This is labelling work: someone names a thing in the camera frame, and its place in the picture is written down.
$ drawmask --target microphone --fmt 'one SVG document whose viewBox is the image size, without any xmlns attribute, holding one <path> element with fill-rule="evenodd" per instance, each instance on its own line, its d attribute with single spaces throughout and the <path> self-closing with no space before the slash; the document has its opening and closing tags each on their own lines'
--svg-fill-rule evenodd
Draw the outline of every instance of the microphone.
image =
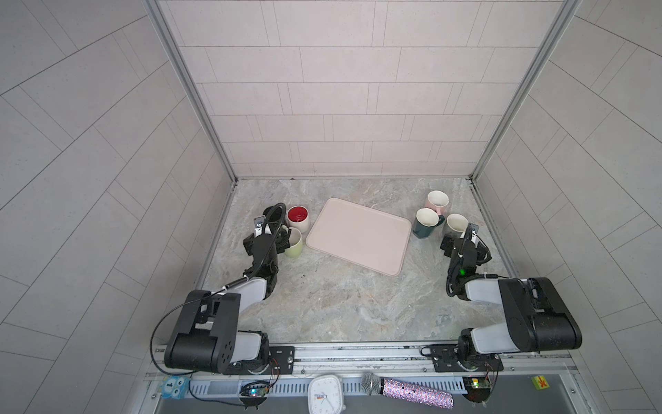
<svg viewBox="0 0 662 414">
<path fill-rule="evenodd" d="M 367 395 L 381 394 L 386 397 L 403 399 L 432 407 L 453 408 L 453 395 L 451 393 L 392 378 L 382 378 L 370 372 L 364 374 L 361 378 L 361 391 Z"/>
</svg>

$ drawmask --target plastic tray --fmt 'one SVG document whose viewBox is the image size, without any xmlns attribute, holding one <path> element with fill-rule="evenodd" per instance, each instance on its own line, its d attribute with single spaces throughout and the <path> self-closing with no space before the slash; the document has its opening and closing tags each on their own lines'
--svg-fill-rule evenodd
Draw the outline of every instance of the plastic tray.
<svg viewBox="0 0 662 414">
<path fill-rule="evenodd" d="M 311 249 L 388 276 L 402 271 L 409 220 L 330 198 L 306 238 Z"/>
</svg>

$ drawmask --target ceramic mug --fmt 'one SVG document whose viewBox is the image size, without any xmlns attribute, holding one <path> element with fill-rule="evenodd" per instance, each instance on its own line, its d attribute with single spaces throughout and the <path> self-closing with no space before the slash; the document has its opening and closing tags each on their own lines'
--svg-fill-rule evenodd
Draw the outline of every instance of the ceramic mug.
<svg viewBox="0 0 662 414">
<path fill-rule="evenodd" d="M 308 209 L 302 205 L 296 205 L 287 211 L 287 226 L 298 229 L 302 233 L 310 230 L 310 217 Z"/>
<path fill-rule="evenodd" d="M 301 231 L 295 227 L 291 228 L 292 232 L 290 233 L 290 247 L 285 249 L 285 255 L 292 259 L 296 259 L 301 255 L 303 251 L 303 237 L 301 236 Z"/>
<path fill-rule="evenodd" d="M 469 226 L 469 220 L 463 215 L 448 215 L 444 224 L 444 236 L 458 238 L 467 230 L 467 226 Z"/>
<path fill-rule="evenodd" d="M 437 212 L 437 216 L 444 215 L 448 207 L 448 195 L 446 193 L 434 190 L 428 193 L 428 198 L 425 199 L 425 208 L 432 209 Z"/>
<path fill-rule="evenodd" d="M 419 209 L 416 212 L 416 222 L 414 223 L 414 235 L 418 238 L 426 238 L 432 234 L 432 231 L 439 224 L 439 216 L 433 209 Z"/>
</svg>

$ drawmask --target yellow sticker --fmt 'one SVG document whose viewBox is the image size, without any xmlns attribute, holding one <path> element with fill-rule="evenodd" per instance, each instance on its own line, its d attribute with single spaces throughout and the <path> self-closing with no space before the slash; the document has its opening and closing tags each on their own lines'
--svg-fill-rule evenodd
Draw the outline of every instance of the yellow sticker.
<svg viewBox="0 0 662 414">
<path fill-rule="evenodd" d="M 549 388 L 549 382 L 545 379 L 545 376 L 539 375 L 537 377 L 531 378 L 531 380 L 534 382 L 534 386 L 536 389 L 545 389 Z"/>
</svg>

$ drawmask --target white alarm clock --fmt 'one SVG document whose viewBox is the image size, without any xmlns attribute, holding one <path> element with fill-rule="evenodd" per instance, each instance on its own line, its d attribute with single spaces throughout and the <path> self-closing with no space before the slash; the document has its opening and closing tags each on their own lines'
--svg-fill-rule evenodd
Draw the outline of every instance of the white alarm clock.
<svg viewBox="0 0 662 414">
<path fill-rule="evenodd" d="M 317 377 L 308 386 L 310 414 L 339 414 L 345 409 L 342 381 L 335 375 Z"/>
</svg>

